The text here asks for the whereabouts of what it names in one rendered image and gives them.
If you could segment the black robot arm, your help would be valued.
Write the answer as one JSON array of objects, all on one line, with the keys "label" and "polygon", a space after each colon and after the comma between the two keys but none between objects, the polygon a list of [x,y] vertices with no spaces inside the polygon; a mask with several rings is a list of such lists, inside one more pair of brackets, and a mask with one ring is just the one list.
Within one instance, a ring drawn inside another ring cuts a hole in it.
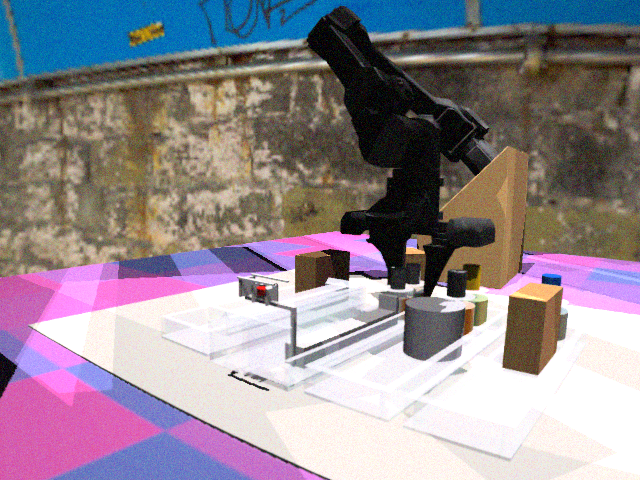
[{"label": "black robot arm", "polygon": [[[369,164],[440,169],[441,152],[451,162],[461,159],[476,177],[498,156],[483,138],[489,126],[470,108],[433,97],[417,84],[372,45],[352,10],[339,6],[322,16],[307,41],[342,83],[344,105]],[[409,110],[417,116],[407,117]],[[471,122],[477,128],[470,133]],[[412,193],[399,191],[397,183],[388,182],[386,189],[386,197],[365,213],[372,240],[404,243],[414,231],[425,232],[432,225],[432,208],[422,184],[413,184]]]}]

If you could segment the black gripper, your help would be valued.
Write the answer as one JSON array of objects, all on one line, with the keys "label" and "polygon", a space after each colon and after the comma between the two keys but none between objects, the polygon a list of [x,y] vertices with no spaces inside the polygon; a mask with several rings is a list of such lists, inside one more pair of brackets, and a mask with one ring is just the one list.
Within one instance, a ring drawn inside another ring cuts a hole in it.
[{"label": "black gripper", "polygon": [[[444,178],[440,178],[440,169],[393,169],[392,178],[387,183],[397,183],[399,191],[413,192],[413,184],[422,184],[429,199],[433,221],[425,232],[414,231],[413,234],[432,236],[432,243],[423,245],[426,255],[426,270],[423,297],[431,297],[440,275],[450,260],[455,249],[461,247],[482,247],[495,242],[495,225],[491,219],[458,217],[447,221],[443,219],[443,211],[439,211],[440,186],[444,186]],[[345,212],[341,219],[340,233],[361,235],[369,230],[365,213],[368,210]],[[387,240],[366,239],[381,253],[390,279],[391,268],[405,268],[406,244]]]}]

